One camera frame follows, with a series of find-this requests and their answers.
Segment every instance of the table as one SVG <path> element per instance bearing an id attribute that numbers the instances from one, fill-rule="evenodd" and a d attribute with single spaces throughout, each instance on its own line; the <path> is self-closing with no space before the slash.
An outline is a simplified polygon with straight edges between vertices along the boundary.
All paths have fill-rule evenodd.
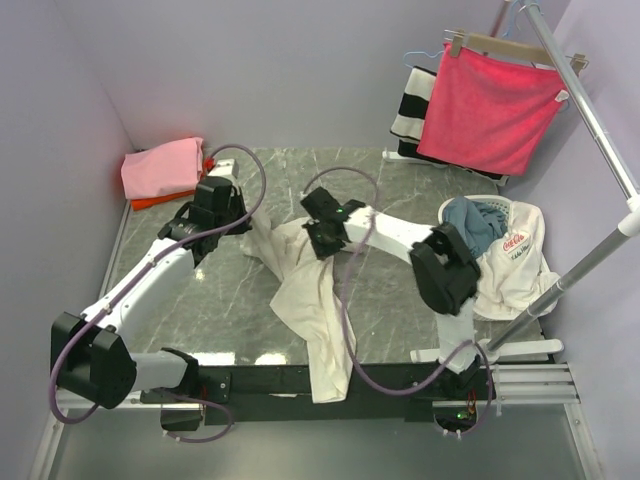
<path id="1" fill-rule="evenodd" d="M 380 149 L 280 148 L 255 152 L 267 172 L 263 205 L 276 225 L 306 216 L 299 203 L 302 189 L 314 174 L 337 165 L 371 174 L 380 185 L 381 210 L 417 223 L 437 224 L 438 207 L 451 197 L 497 193 L 490 181 L 455 167 L 383 162 Z M 225 151 L 218 157 L 223 158 L 235 158 L 240 163 L 239 181 L 250 206 L 260 187 L 257 168 L 239 151 Z M 340 202 L 351 198 L 369 202 L 372 198 L 371 185 L 351 172 L 330 173 L 318 185 Z M 189 198 L 139 212 L 127 209 L 108 276 L 109 288 L 146 253 L 158 230 L 186 200 Z M 172 347 L 195 354 L 201 363 L 209 365 L 308 363 L 302 339 L 269 307 L 278 280 L 259 260 L 244 256 L 239 241 L 239 237 L 221 239 L 218 249 L 158 305 L 135 335 L 132 351 Z M 336 292 L 347 255 L 340 253 L 335 259 Z M 362 362 L 410 362 L 411 350 L 438 346 L 434 313 L 421 300 L 411 267 L 384 252 L 372 249 L 361 255 L 348 308 Z M 476 338 L 497 335 L 506 325 L 477 321 Z M 541 338 L 536 321 L 517 340 Z M 538 355 L 528 359 L 546 358 Z"/>

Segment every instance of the white robotic arm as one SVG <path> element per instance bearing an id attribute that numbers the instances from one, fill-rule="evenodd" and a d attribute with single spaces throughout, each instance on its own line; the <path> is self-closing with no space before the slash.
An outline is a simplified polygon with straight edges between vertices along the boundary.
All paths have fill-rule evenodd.
<path id="1" fill-rule="evenodd" d="M 135 332 L 157 305 L 184 277 L 192 274 L 204 256 L 217 247 L 218 236 L 177 246 L 194 233 L 227 225 L 246 211 L 237 185 L 237 164 L 216 164 L 188 202 L 159 233 L 147 254 L 102 299 L 86 308 L 81 317 L 61 315 L 52 329 L 52 364 L 71 337 L 86 324 L 84 318 L 104 318 L 69 355 L 57 384 L 105 408 L 117 406 L 135 391 L 174 389 L 183 395 L 197 393 L 198 362 L 172 349 L 155 353 L 129 353 Z M 340 206 L 320 188 L 302 200 L 313 220 L 305 225 L 319 258 L 338 252 L 346 243 L 360 242 L 369 229 L 371 207 L 350 201 Z M 242 234 L 244 224 L 227 234 Z M 473 295 L 479 269 L 466 245 L 452 228 L 418 225 L 376 213 L 376 230 L 368 245 L 388 252 L 412 265 L 420 295 L 437 312 L 443 361 L 463 341 L 474 339 Z M 175 249 L 153 268 L 158 254 Z M 136 285 L 111 307 L 133 280 Z M 460 352 L 447 368 L 462 373 L 475 359 L 471 349 Z"/>
<path id="2" fill-rule="evenodd" d="M 87 307 L 80 317 L 68 313 L 58 317 L 52 328 L 52 365 L 66 343 L 86 324 L 85 318 L 107 312 L 70 352 L 57 377 L 58 386 L 105 408 L 117 406 L 130 392 L 139 390 L 180 387 L 182 393 L 193 393 L 198 368 L 194 358 L 172 349 L 129 353 L 127 347 L 153 308 L 181 279 L 193 273 L 204 256 L 217 247 L 221 235 L 176 244 L 246 214 L 237 175 L 234 160 L 216 163 L 198 184 L 193 202 L 187 202 L 160 230 L 147 254 L 109 293 Z M 242 234 L 248 229 L 244 223 L 226 235 Z M 173 250 L 156 262 L 158 254 L 167 249 Z M 132 283 L 135 286 L 119 302 L 113 302 Z"/>
<path id="3" fill-rule="evenodd" d="M 375 215 L 367 245 L 413 266 L 420 295 L 436 312 L 437 360 L 443 362 L 462 342 L 474 340 L 473 303 L 480 268 L 453 227 L 407 222 L 354 200 L 340 205 L 324 188 L 311 192 L 302 205 L 312 217 L 305 228 L 319 258 L 337 253 L 347 243 L 362 242 Z M 475 356 L 473 349 L 465 349 L 447 368 L 462 373 Z"/>

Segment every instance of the white laundry basket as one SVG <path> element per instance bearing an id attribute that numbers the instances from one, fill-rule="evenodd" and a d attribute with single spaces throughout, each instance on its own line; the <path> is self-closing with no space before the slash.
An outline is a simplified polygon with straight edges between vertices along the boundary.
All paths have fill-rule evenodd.
<path id="1" fill-rule="evenodd" d="M 493 208 L 500 210 L 505 214 L 505 222 L 509 225 L 509 216 L 511 215 L 511 204 L 513 203 L 511 200 L 505 197 L 501 197 L 499 195 L 465 195 L 469 200 L 473 200 L 474 202 L 482 202 L 488 205 L 491 205 Z M 438 223 L 442 223 L 442 215 L 444 209 L 449 203 L 453 200 L 450 198 L 445 201 L 442 205 L 440 205 L 440 209 L 438 210 Z M 540 271 L 543 273 L 548 273 L 551 270 L 549 269 L 549 265 L 547 265 L 547 261 L 544 256 L 542 257 L 542 265 L 540 265 Z M 488 318 L 484 317 L 476 312 L 473 312 L 473 318 L 476 320 L 483 320 L 485 322 L 495 322 L 495 321 L 505 321 L 500 318 Z"/>

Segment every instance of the black and white striped towel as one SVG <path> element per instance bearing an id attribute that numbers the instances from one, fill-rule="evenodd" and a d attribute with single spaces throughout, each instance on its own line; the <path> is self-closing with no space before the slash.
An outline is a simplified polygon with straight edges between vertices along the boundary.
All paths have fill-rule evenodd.
<path id="1" fill-rule="evenodd" d="M 431 162 L 437 165 L 451 165 L 432 157 L 420 155 L 417 151 L 422 129 L 424 127 L 424 119 L 427 116 L 427 108 L 429 100 L 431 100 L 431 92 L 436 83 L 436 73 L 421 67 L 413 67 L 407 86 L 402 95 L 398 115 L 391 125 L 391 133 L 398 137 L 398 154 L 403 157 L 417 158 L 425 162 Z M 478 174 L 488 178 L 499 186 L 504 186 L 509 177 L 498 173 L 483 172 L 471 168 L 464 168 L 469 172 Z"/>

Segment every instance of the folded pink towel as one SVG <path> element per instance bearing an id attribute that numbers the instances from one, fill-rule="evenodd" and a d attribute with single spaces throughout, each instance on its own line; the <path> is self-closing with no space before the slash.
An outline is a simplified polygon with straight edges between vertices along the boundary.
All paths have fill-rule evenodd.
<path id="1" fill-rule="evenodd" d="M 126 155 L 120 172 L 129 200 L 193 190 L 202 173 L 202 138 L 176 140 Z"/>
<path id="2" fill-rule="evenodd" d="M 455 165 L 522 175 L 562 102 L 555 70 L 488 58 L 467 48 L 440 62 L 418 153 Z"/>

